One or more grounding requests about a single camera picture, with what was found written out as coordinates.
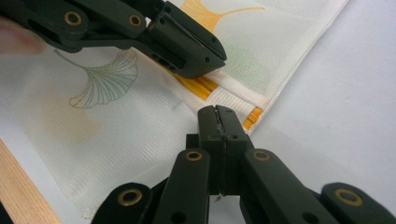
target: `orange stripe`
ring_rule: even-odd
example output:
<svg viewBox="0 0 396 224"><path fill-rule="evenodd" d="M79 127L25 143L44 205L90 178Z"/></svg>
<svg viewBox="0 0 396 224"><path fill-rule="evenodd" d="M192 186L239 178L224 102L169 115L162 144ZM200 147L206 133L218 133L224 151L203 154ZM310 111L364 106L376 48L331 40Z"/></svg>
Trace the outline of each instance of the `orange stripe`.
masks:
<svg viewBox="0 0 396 224"><path fill-rule="evenodd" d="M247 119L245 120L245 122L242 126L244 126L244 128L246 128L247 130L250 130L251 127L255 123L257 123L261 114L262 114L262 110L260 108L258 108L258 107L254 108L251 111L251 113L248 115Z"/></svg>
<svg viewBox="0 0 396 224"><path fill-rule="evenodd" d="M194 79L184 78L178 74L169 72L175 77L185 88L194 93L199 98L206 100L210 93L215 90L219 84L207 77L197 77Z"/></svg>

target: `wooden surface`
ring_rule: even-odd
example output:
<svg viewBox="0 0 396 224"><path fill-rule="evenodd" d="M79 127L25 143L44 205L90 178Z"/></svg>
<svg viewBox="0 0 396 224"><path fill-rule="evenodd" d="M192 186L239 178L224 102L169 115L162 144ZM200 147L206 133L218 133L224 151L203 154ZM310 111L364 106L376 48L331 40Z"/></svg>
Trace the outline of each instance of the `wooden surface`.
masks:
<svg viewBox="0 0 396 224"><path fill-rule="evenodd" d="M15 224L61 223L1 139L0 201Z"/></svg>

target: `white tabletop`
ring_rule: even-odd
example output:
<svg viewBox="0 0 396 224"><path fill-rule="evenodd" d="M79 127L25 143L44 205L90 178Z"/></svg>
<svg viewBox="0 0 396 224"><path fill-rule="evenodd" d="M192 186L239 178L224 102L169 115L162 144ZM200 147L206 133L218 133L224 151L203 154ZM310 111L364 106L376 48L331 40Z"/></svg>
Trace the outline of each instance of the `white tabletop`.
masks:
<svg viewBox="0 0 396 224"><path fill-rule="evenodd" d="M395 87L396 1L350 0L251 139L275 152L307 187L348 183L396 215ZM0 138L49 204L64 223L89 223L15 122L0 104ZM243 223L237 198L210 205L209 223Z"/></svg>

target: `printed ginkgo leaf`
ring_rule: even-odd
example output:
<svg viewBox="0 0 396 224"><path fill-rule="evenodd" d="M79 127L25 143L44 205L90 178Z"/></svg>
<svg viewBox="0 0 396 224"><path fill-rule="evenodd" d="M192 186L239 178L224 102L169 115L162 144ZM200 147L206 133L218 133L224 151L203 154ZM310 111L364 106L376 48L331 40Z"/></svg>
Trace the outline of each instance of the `printed ginkgo leaf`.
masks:
<svg viewBox="0 0 396 224"><path fill-rule="evenodd" d="M55 52L71 64L82 68L88 75L84 91L69 100L69 104L75 108L91 108L120 99L138 74L137 55L132 50L120 50L112 62L98 67L79 65L64 57L58 50Z"/></svg>
<svg viewBox="0 0 396 224"><path fill-rule="evenodd" d="M198 23L204 26L206 30L212 34L214 33L219 20L226 15L250 9L265 9L264 7L246 7L224 13L215 13L207 9L201 0L186 0L180 8L187 15L198 21Z"/></svg>

